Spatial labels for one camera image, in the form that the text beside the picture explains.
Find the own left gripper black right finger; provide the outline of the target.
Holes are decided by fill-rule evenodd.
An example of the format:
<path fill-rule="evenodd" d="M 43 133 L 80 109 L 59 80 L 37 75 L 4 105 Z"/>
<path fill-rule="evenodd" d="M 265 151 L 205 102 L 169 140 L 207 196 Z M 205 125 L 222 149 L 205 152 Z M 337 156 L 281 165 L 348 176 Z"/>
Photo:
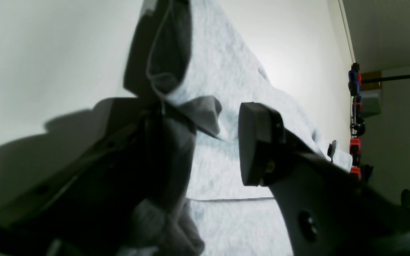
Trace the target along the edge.
<path fill-rule="evenodd" d="M 295 256 L 410 256 L 410 213 L 319 156 L 279 112 L 242 103 L 242 183 L 267 186 Z"/>

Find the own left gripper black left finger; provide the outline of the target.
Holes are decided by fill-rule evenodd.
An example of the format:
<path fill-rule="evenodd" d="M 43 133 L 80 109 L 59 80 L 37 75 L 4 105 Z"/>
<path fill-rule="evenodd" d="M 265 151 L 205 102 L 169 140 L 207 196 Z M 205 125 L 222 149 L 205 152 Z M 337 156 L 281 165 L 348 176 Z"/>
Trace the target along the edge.
<path fill-rule="evenodd" d="M 108 98 L 45 127 L 0 145 L 0 254 L 196 255 L 191 118 Z"/>

